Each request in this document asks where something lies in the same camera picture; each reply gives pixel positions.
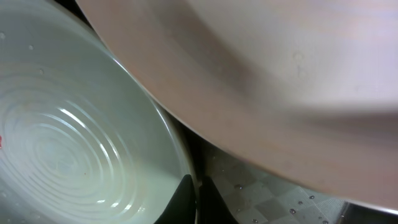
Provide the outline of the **brown checkered serving tray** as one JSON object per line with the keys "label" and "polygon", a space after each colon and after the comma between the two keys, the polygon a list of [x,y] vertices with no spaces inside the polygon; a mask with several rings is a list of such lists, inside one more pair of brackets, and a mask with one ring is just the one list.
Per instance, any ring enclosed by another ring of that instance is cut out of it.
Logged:
{"label": "brown checkered serving tray", "polygon": [[397,223],[395,214],[355,205],[257,169],[181,122],[174,124],[192,155],[199,185],[204,176],[210,177],[238,223]]}

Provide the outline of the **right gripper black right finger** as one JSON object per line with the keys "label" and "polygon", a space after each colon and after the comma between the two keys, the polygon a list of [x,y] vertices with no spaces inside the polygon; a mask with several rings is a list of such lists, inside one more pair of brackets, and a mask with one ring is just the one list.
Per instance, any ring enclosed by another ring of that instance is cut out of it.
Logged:
{"label": "right gripper black right finger", "polygon": [[204,176],[202,178],[202,185],[199,191],[199,223],[238,224],[210,177]]}

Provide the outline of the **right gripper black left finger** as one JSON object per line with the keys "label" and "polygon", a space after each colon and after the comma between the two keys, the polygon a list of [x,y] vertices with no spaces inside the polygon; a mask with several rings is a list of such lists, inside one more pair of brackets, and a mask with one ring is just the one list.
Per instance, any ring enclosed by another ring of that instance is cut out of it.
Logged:
{"label": "right gripper black left finger", "polygon": [[194,224],[196,212],[195,188],[191,175],[187,174],[154,224]]}

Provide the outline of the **white plate with red stain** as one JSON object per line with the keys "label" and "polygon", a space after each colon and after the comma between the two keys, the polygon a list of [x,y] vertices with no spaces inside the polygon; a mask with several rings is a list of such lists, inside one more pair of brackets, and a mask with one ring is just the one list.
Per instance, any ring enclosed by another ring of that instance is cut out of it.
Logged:
{"label": "white plate with red stain", "polygon": [[397,211],[397,2],[81,0],[123,66],[220,149]]}

